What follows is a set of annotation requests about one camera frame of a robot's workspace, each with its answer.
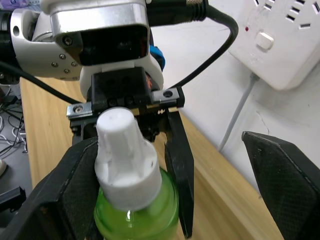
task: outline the white bottle cap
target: white bottle cap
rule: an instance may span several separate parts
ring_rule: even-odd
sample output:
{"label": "white bottle cap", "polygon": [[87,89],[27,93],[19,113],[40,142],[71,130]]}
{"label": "white bottle cap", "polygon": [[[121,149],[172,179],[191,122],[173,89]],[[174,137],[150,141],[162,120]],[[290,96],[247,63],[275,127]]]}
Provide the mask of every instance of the white bottle cap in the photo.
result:
{"label": "white bottle cap", "polygon": [[143,138],[133,113],[123,107],[103,112],[97,122],[95,173],[116,209],[144,209],[157,197],[162,178],[154,146]]}

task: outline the floor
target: floor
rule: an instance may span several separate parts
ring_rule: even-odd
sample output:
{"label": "floor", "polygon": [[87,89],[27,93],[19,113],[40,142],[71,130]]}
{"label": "floor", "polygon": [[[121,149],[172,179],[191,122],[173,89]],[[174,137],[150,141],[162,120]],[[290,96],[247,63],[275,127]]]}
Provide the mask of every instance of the floor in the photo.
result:
{"label": "floor", "polygon": [[[18,106],[17,108],[14,108],[14,110],[22,112],[22,107]],[[13,114],[15,114],[17,117],[21,116],[19,113],[13,112]],[[3,118],[4,124],[1,135],[5,136],[9,140],[14,141],[15,137],[12,134],[13,127],[8,123],[9,115],[3,111],[0,111],[0,116]],[[19,125],[20,121],[14,117],[10,117],[9,120],[12,125]],[[8,147],[7,142],[5,140],[0,140],[0,151],[6,147]],[[23,188],[27,196],[32,191],[29,158],[28,153],[24,153],[24,151],[25,146],[21,143],[13,147],[6,154],[2,156],[0,155],[0,158],[7,163],[7,169],[5,170],[4,174],[0,176],[0,194],[17,187]],[[0,212],[0,233],[14,216],[15,213],[10,213],[9,210]]]}

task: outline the green liquid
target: green liquid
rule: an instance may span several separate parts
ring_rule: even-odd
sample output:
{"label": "green liquid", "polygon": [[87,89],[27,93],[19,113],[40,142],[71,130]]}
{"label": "green liquid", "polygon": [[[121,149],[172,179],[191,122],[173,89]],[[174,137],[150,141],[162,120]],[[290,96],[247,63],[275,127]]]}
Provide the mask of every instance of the green liquid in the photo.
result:
{"label": "green liquid", "polygon": [[160,169],[161,190],[156,199],[139,211],[112,207],[99,190],[94,209],[95,224],[106,240],[171,240],[179,220],[178,192],[171,177]]}

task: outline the white power outlet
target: white power outlet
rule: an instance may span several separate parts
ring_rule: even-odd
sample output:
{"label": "white power outlet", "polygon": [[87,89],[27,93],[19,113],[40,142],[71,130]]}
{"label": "white power outlet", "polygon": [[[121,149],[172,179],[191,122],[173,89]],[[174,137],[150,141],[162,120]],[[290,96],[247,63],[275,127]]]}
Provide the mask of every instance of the white power outlet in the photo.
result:
{"label": "white power outlet", "polygon": [[297,87],[320,60],[320,0],[243,0],[229,52],[277,90]]}

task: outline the blue part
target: blue part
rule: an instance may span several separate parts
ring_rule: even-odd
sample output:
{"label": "blue part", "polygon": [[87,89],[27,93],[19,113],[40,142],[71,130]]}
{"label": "blue part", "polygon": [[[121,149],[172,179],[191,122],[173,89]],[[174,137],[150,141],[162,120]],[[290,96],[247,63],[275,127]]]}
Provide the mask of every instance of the blue part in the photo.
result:
{"label": "blue part", "polygon": [[156,54],[156,55],[158,55],[159,57],[162,58],[162,60],[163,60],[163,66],[161,67],[161,70],[163,70],[163,69],[165,68],[165,65],[166,65],[166,59],[165,59],[165,56],[164,56],[164,54],[162,53],[162,51],[161,51],[159,48],[150,45],[150,53]]}

